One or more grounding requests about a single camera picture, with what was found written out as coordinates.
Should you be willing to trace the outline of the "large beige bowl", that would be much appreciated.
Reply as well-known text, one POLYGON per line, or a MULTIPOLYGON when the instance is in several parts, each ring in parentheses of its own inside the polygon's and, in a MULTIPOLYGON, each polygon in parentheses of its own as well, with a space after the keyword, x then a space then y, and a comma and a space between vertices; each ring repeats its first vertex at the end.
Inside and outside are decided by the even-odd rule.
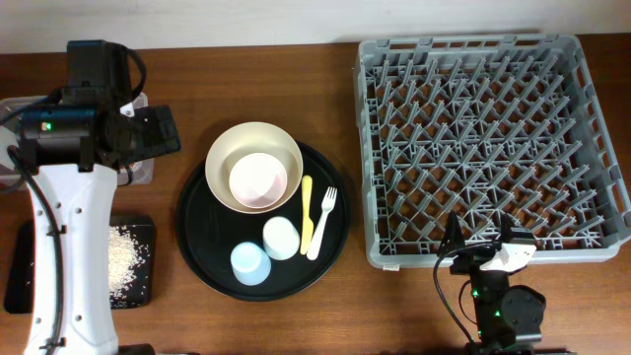
POLYGON ((297 141, 282 128, 266 122, 246 122, 231 127, 212 144, 205 162, 207 184, 226 207, 245 214, 261 214, 279 208, 299 189, 304 162, 297 141), (271 206, 253 209, 240 204, 229 188, 229 175, 238 160, 252 153, 266 153, 277 158, 287 172, 283 196, 271 206))

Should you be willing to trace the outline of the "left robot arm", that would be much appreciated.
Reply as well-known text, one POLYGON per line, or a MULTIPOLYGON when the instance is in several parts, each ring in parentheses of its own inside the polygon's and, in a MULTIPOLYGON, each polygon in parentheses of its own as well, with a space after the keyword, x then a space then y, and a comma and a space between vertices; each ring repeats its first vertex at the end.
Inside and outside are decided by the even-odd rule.
POLYGON ((121 168, 177 152, 167 106, 135 108, 143 91, 122 44, 73 40, 64 86, 19 109, 7 149, 28 186, 35 223, 33 320, 29 354, 149 354, 122 345, 109 301, 108 228, 121 168))

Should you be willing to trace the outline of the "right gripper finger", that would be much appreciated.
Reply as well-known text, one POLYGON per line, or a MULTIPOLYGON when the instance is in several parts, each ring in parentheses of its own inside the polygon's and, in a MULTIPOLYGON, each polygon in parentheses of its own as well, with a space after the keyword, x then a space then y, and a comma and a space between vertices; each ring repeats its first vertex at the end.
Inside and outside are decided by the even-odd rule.
POLYGON ((448 216, 444 236, 437 251, 437 256, 446 256, 448 253, 457 249, 462 249, 464 247, 465 241, 459 224, 458 216, 455 211, 451 211, 448 216))
POLYGON ((501 215, 499 241, 502 243, 531 243, 532 232, 516 226, 508 214, 501 215))

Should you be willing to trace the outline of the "small pink bowl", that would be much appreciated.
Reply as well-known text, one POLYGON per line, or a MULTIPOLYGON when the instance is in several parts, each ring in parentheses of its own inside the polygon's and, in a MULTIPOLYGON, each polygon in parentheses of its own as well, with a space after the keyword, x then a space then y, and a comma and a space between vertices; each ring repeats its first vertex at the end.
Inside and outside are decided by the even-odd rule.
POLYGON ((236 200, 249 208, 271 206, 284 194, 288 183, 282 163, 266 153, 252 153, 236 162, 229 175, 229 188, 236 200))

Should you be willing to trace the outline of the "pile of rice grains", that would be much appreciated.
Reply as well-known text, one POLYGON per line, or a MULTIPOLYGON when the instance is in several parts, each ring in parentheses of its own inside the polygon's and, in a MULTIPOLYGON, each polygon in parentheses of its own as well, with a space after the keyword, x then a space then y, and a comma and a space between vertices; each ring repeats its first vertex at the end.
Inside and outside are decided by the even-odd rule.
POLYGON ((137 235, 127 227, 110 227, 108 242, 108 289, 112 298, 125 298, 132 282, 138 276, 135 272, 147 263, 143 253, 149 251, 141 244, 137 235))

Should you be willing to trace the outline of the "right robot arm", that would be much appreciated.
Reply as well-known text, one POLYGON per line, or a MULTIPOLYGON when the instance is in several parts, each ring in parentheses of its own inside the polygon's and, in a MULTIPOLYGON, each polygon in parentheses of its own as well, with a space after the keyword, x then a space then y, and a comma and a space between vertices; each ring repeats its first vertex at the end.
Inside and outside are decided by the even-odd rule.
POLYGON ((523 269, 536 251, 533 233, 516 226, 511 217, 501 216, 500 234, 493 240, 468 245, 458 216, 449 214, 446 231, 433 268, 433 280, 443 305, 449 303, 440 286, 438 268, 450 258, 450 274, 464 275, 471 288, 478 340, 459 320, 452 308, 448 313, 467 338, 467 354, 532 354, 533 344, 542 338, 540 326, 546 308, 545 297, 525 285, 512 286, 509 277, 523 269))

